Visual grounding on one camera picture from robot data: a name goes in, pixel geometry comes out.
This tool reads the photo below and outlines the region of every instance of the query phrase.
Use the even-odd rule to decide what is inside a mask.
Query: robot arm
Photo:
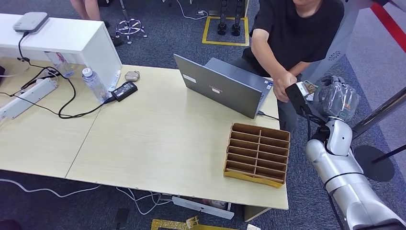
[[[305,99],[306,83],[286,89],[296,112],[320,125],[306,145],[306,155],[333,197],[350,230],[406,229],[400,219],[372,190],[350,148],[352,130],[345,123],[358,105],[355,90],[337,77],[323,79],[314,102]]]

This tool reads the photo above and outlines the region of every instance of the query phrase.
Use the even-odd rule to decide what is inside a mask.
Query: shoe
[[[110,35],[110,38],[112,39],[114,47],[120,46],[123,42],[120,38],[116,38],[114,36]]]
[[[106,26],[106,28],[110,27],[110,23],[108,21],[103,21],[103,22],[104,22],[104,25]]]

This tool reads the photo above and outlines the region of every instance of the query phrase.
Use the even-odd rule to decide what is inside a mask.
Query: laptop
[[[174,54],[186,87],[254,119],[272,82],[212,58],[201,66]]]

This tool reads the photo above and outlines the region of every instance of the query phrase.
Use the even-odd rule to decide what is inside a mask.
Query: cardboard organizer
[[[280,187],[285,183],[290,133],[233,123],[224,176]]]

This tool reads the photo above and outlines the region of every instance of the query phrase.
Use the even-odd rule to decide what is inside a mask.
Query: plastic water bottle
[[[73,69],[70,67],[66,59],[59,52],[44,52],[49,60],[54,64],[55,68],[65,77],[69,78],[73,75]]]
[[[90,68],[84,68],[82,74],[86,85],[93,91],[100,103],[111,97],[110,92],[107,91],[107,88],[103,85],[96,72],[93,72]]]

